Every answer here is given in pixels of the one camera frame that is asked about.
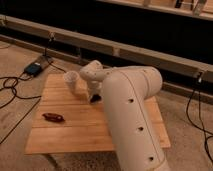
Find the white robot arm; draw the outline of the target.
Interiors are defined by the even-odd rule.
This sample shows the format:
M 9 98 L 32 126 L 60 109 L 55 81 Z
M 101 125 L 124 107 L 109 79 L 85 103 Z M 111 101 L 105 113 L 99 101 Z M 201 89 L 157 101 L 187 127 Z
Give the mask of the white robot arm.
M 80 76 L 90 95 L 101 96 L 122 171 L 171 171 L 145 100 L 158 93 L 162 76 L 152 66 L 105 69 L 94 60 Z

